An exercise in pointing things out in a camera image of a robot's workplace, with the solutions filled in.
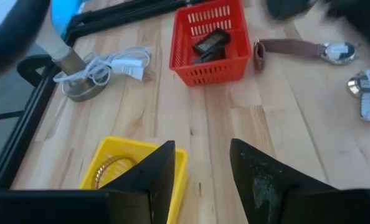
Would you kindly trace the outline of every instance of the white cable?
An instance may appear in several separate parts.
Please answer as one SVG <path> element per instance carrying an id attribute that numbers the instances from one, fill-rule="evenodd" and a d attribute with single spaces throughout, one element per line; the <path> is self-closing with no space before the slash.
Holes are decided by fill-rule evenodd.
<path id="1" fill-rule="evenodd" d="M 54 77 L 54 82 L 67 82 L 89 77 L 94 84 L 104 86 L 109 82 L 112 70 L 114 73 L 131 75 L 131 71 L 140 68 L 137 72 L 143 73 L 143 69 L 150 63 L 150 57 L 150 52 L 144 47 L 131 47 L 122 53 L 114 53 L 107 56 L 99 56 L 92 52 L 84 58 L 84 61 L 90 61 L 84 70 L 73 75 L 59 72 Z M 137 64 L 135 61 L 141 61 L 141 66 L 135 65 Z"/>

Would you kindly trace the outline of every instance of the gold bracelet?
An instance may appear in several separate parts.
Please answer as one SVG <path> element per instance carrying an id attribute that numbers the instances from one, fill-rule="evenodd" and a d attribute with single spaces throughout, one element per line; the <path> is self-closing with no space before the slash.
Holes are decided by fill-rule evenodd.
<path id="1" fill-rule="evenodd" d="M 113 156 L 105 160 L 105 162 L 103 162 L 103 164 L 97 169 L 97 171 L 93 175 L 93 181 L 91 183 L 92 189 L 99 189 L 99 183 L 100 183 L 103 173 L 108 169 L 110 165 L 120 160 L 130 161 L 131 167 L 137 165 L 137 162 L 133 158 L 126 157 L 126 156 Z"/>

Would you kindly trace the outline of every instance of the black metal frame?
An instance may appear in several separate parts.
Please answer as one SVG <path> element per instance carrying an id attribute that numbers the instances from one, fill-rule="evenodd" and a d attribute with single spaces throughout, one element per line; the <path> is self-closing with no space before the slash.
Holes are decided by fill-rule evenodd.
<path id="1" fill-rule="evenodd" d="M 37 87 L 42 76 L 36 70 L 48 65 L 52 65 L 52 59 L 49 55 L 31 55 L 17 64 L 16 71 L 32 86 Z"/>
<path id="2" fill-rule="evenodd" d="M 14 111 L 14 112 L 8 112 L 8 113 L 2 113 L 0 114 L 0 120 L 2 119 L 9 119 L 9 118 L 19 118 L 23 115 L 24 111 Z"/>
<path id="3" fill-rule="evenodd" d="M 85 12 L 71 19 L 65 42 L 73 47 L 75 41 L 80 37 L 129 22 L 173 12 L 181 7 L 201 1 L 134 0 L 97 11 Z M 42 115 L 53 95 L 55 83 L 52 77 L 58 72 L 60 70 L 57 66 L 48 65 L 44 69 L 41 79 L 32 83 L 36 88 L 26 104 L 24 114 L 16 123 L 0 155 L 0 189 L 9 189 L 14 181 Z M 19 73 L 22 77 L 27 77 L 26 80 L 28 80 L 33 71 L 22 69 Z"/>

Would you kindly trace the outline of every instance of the yellow basket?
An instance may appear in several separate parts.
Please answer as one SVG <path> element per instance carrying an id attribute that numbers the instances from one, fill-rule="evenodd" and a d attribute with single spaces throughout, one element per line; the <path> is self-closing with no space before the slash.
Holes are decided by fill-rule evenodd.
<path id="1" fill-rule="evenodd" d="M 80 185 L 80 189 L 92 189 L 92 182 L 95 177 L 94 175 L 107 159 L 113 156 L 123 156 L 130 157 L 136 162 L 140 162 L 158 147 L 159 146 L 155 144 L 150 144 L 147 142 L 122 139 L 113 136 L 105 138 L 101 145 L 99 145 L 98 151 L 92 159 L 90 167 L 88 168 L 88 171 Z M 187 152 L 184 149 L 176 149 L 175 156 L 174 188 L 171 196 L 170 211 L 168 213 L 168 224 L 176 223 L 187 181 Z M 100 180 L 100 186 L 109 183 L 131 168 L 131 163 L 125 161 L 117 161 L 112 165 L 112 167 L 116 168 L 116 170 L 107 169 L 105 171 L 106 175 L 104 175 Z"/>

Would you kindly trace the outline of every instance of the brown leather strap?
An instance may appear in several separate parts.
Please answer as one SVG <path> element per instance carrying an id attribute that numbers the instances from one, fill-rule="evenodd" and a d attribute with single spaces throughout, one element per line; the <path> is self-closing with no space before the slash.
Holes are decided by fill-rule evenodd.
<path id="1" fill-rule="evenodd" d="M 290 54 L 302 57 L 320 57 L 325 52 L 325 46 L 295 39 L 260 40 L 265 51 L 271 53 Z"/>
<path id="2" fill-rule="evenodd" d="M 255 71 L 261 72 L 265 67 L 265 48 L 260 42 L 254 42 L 254 69 Z"/>
<path id="3" fill-rule="evenodd" d="M 265 66 L 265 52 L 290 54 L 302 57 L 320 57 L 325 46 L 295 39 L 265 39 L 254 42 L 254 68 L 261 72 Z"/>

